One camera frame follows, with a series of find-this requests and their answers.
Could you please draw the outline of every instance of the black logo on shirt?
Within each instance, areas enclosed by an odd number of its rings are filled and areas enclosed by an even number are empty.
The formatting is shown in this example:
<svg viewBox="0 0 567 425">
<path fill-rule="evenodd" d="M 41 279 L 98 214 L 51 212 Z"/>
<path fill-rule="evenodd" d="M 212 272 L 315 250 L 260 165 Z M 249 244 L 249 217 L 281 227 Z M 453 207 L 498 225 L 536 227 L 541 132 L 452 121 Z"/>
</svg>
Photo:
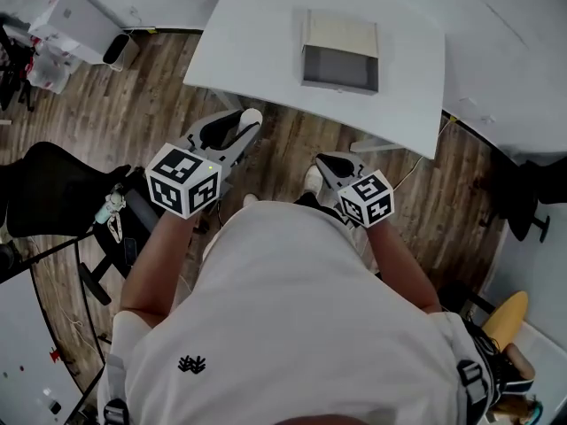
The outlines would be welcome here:
<svg viewBox="0 0 567 425">
<path fill-rule="evenodd" d="M 197 356 L 196 359 L 187 356 L 186 358 L 179 359 L 179 365 L 177 367 L 184 373 L 191 371 L 195 375 L 198 375 L 206 368 L 205 360 L 205 358 L 201 359 L 201 356 Z"/>
</svg>

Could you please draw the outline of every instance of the wooden floor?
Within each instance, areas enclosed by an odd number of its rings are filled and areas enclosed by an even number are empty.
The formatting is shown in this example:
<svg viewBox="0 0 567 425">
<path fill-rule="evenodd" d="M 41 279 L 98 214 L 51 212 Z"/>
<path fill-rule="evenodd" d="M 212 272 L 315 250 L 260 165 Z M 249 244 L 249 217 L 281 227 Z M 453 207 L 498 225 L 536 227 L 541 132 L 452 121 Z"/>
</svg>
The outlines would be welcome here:
<svg viewBox="0 0 567 425">
<path fill-rule="evenodd" d="M 147 35 L 137 40 L 141 56 L 131 71 L 116 73 L 104 66 L 83 65 L 61 96 L 34 91 L 35 112 L 12 103 L 0 119 L 12 119 L 0 127 L 0 163 L 21 158 L 36 142 L 54 142 L 83 162 L 108 172 L 116 166 L 145 166 L 164 142 L 173 141 L 202 116 L 224 110 L 205 89 L 183 85 L 183 76 L 198 43 L 198 35 Z M 299 197 L 303 176 L 322 151 L 347 151 L 364 134 L 303 112 L 279 105 L 244 100 L 264 113 L 260 140 L 251 156 L 232 177 L 235 188 L 223 201 L 221 217 L 237 211 L 246 193 L 264 200 L 293 201 Z M 440 128 L 447 123 L 440 122 Z M 365 156 L 397 184 L 418 160 L 405 150 Z M 410 250 L 438 287 L 463 279 L 477 289 L 485 279 L 499 241 L 501 222 L 489 229 L 478 225 L 490 212 L 487 194 L 475 187 L 490 174 L 490 149 L 455 124 L 439 139 L 434 161 L 423 159 L 396 191 L 392 222 Z M 323 194 L 328 203 L 330 194 Z M 192 285 L 200 256 L 218 230 L 216 216 L 211 231 L 196 236 L 188 250 L 183 276 Z M 65 240 L 38 236 L 40 250 Z M 369 267 L 373 259 L 362 232 L 356 234 L 362 257 Z M 31 241 L 18 241 L 23 251 L 36 250 Z M 103 253 L 94 239 L 81 243 L 81 257 L 94 267 Z M 39 296 L 55 336 L 76 373 L 81 388 L 89 385 L 101 367 L 94 351 L 87 316 L 82 305 L 73 248 L 65 249 L 36 265 Z M 120 275 L 112 268 L 102 281 L 113 302 L 102 307 L 89 295 L 89 307 L 98 334 L 112 338 L 112 318 L 117 312 Z"/>
</svg>

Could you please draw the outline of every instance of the trash bin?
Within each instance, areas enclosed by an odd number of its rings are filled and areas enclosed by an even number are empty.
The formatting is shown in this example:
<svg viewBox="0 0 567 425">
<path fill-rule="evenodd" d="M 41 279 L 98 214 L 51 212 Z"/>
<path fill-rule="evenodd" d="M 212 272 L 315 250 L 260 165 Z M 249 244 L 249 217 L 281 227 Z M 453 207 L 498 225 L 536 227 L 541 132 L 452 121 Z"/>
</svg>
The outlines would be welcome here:
<svg viewBox="0 0 567 425">
<path fill-rule="evenodd" d="M 132 65 L 139 51 L 140 48 L 130 35 L 121 34 L 114 38 L 103 61 L 114 71 L 123 71 Z"/>
</svg>

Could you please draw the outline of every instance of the white t-shirt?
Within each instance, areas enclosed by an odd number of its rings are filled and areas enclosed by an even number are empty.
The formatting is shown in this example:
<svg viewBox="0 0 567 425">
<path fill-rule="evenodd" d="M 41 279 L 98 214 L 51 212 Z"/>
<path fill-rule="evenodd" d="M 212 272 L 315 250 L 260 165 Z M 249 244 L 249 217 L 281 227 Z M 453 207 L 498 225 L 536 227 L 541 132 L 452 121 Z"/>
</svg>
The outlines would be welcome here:
<svg viewBox="0 0 567 425">
<path fill-rule="evenodd" d="M 447 425 L 457 420 L 455 339 L 482 365 L 460 318 L 428 315 L 378 280 L 340 222 L 259 202 L 225 225 L 193 293 L 158 327 L 116 315 L 111 353 L 124 361 L 136 425 L 327 413 Z"/>
</svg>

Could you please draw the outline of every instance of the backpack strap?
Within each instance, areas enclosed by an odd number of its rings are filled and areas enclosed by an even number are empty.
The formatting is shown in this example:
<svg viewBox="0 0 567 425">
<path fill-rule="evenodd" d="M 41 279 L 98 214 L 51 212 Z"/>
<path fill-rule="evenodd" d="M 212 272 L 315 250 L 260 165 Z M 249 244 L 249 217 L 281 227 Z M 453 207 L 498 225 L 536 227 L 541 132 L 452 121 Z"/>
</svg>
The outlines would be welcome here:
<svg viewBox="0 0 567 425">
<path fill-rule="evenodd" d="M 126 370 L 121 358 L 109 354 L 106 358 L 106 375 L 111 400 L 105 406 L 105 425 L 130 425 L 126 405 Z"/>
<path fill-rule="evenodd" d="M 488 386 L 483 379 L 482 367 L 478 362 L 463 359 L 457 364 L 461 386 L 457 392 L 459 402 L 459 422 L 476 425 L 486 414 L 489 406 Z"/>
</svg>

